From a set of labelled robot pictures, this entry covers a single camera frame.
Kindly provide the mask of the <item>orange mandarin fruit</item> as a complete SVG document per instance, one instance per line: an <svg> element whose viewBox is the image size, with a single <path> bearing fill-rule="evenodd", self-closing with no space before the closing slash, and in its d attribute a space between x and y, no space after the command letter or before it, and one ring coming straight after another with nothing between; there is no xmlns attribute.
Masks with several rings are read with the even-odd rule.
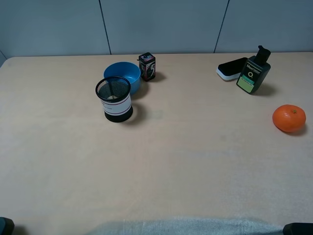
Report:
<svg viewBox="0 0 313 235"><path fill-rule="evenodd" d="M294 133L302 130L306 123L306 114L298 106L285 104L278 107L272 115L273 124L283 132Z"/></svg>

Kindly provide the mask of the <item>black object bottom right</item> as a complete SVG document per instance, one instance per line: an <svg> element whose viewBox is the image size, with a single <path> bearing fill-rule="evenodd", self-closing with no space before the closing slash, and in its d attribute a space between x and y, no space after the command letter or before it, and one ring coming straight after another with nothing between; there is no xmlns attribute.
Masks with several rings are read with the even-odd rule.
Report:
<svg viewBox="0 0 313 235"><path fill-rule="evenodd" d="M290 223L284 226L283 235L313 235L313 223Z"/></svg>

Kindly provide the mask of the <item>black object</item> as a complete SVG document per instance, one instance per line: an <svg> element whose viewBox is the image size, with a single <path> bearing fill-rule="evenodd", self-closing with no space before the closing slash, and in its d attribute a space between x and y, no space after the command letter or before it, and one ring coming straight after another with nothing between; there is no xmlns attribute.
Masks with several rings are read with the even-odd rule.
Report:
<svg viewBox="0 0 313 235"><path fill-rule="evenodd" d="M284 226L283 235L313 235L313 223L290 223Z"/></svg>
<svg viewBox="0 0 313 235"><path fill-rule="evenodd" d="M15 228L14 222L5 217L0 217L0 235L12 235Z"/></svg>

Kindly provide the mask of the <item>black object bottom left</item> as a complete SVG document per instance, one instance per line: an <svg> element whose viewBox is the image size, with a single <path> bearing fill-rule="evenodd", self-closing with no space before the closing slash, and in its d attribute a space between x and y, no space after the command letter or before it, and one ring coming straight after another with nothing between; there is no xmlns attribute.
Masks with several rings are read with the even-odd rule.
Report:
<svg viewBox="0 0 313 235"><path fill-rule="evenodd" d="M0 235L12 235L15 228L14 222L5 217L0 217Z"/></svg>

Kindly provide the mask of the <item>black mesh pen cup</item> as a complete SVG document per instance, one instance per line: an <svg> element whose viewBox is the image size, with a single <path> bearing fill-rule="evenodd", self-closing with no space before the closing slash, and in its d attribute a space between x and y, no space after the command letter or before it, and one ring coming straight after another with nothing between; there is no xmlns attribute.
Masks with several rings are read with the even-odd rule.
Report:
<svg viewBox="0 0 313 235"><path fill-rule="evenodd" d="M131 85L126 78L110 76L103 78L95 87L105 117L115 123L128 120L133 114Z"/></svg>

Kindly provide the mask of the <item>blue plastic bowl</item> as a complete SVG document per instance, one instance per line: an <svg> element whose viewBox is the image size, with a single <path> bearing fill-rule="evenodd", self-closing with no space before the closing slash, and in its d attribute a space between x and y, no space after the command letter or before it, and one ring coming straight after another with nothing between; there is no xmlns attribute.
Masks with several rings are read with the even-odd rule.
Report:
<svg viewBox="0 0 313 235"><path fill-rule="evenodd" d="M111 64L105 69L103 76L104 78L119 76L127 79L131 85L131 95L134 95L141 85L141 71L137 65L130 62L117 62Z"/></svg>

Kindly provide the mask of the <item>black gum box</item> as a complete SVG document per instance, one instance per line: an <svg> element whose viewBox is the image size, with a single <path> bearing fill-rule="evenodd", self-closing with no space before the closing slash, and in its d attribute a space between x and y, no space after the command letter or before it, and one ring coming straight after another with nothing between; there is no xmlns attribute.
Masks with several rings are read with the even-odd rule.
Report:
<svg viewBox="0 0 313 235"><path fill-rule="evenodd" d="M146 82L154 79L156 76L156 58L150 52L146 52L138 57L138 61L141 78Z"/></svg>

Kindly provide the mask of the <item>black white board eraser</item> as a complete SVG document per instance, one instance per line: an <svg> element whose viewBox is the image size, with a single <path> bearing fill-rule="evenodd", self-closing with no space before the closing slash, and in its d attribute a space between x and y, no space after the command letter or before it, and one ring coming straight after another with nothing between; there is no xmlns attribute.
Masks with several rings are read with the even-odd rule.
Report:
<svg viewBox="0 0 313 235"><path fill-rule="evenodd" d="M238 79L243 67L247 61L246 57L229 61L218 65L216 69L217 75L224 81L231 81Z"/></svg>

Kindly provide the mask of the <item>dark green pump bottle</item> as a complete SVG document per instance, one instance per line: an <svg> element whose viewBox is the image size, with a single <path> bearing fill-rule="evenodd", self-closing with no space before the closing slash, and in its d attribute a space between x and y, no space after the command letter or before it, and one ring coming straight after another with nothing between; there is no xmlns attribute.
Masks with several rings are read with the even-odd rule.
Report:
<svg viewBox="0 0 313 235"><path fill-rule="evenodd" d="M253 94L259 89L271 68L267 62L271 51L261 45L258 46L258 49L255 56L246 60L236 82L236 85L248 94Z"/></svg>

